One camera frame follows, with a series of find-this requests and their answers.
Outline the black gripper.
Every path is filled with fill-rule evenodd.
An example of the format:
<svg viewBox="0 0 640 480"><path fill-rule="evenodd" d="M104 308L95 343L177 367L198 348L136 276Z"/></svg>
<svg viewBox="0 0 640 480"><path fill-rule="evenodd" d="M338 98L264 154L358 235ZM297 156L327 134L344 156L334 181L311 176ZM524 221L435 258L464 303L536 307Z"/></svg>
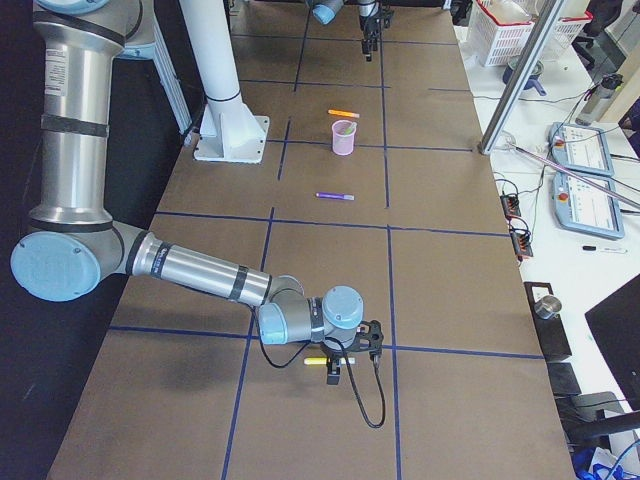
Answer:
<svg viewBox="0 0 640 480"><path fill-rule="evenodd" d="M372 51L378 51L378 39L383 28L389 28L393 18L392 12L376 12L359 16L359 26L363 34L362 54L366 62L372 61Z"/></svg>
<svg viewBox="0 0 640 480"><path fill-rule="evenodd" d="M378 320L362 321L355 329L334 329L322 341L322 351L327 356L326 383L338 385L341 378L341 359L345 352L368 353L377 364L382 355L384 335Z"/></svg>

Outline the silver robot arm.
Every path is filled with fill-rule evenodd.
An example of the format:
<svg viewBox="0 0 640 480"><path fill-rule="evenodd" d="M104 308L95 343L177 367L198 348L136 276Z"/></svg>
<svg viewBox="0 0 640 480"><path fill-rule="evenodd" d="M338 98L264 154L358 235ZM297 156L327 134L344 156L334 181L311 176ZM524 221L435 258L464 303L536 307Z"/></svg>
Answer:
<svg viewBox="0 0 640 480"><path fill-rule="evenodd" d="M72 301L113 274L150 276L254 309L263 345L317 344L327 380L351 367L349 354L382 353L377 321L348 286L307 297L293 277L274 277L156 238L115 221L103 204L112 66L143 49L164 60L150 1L37 1L33 24L46 44L41 117L42 193L31 232L15 246L11 269L35 297Z"/></svg>
<svg viewBox="0 0 640 480"><path fill-rule="evenodd" d="M321 24L331 23L346 4L343 0L305 1L313 17ZM367 62L372 61L372 54L378 51L382 33L389 28L394 15L389 6L382 1L357 0L359 27L362 33L361 51Z"/></svg>

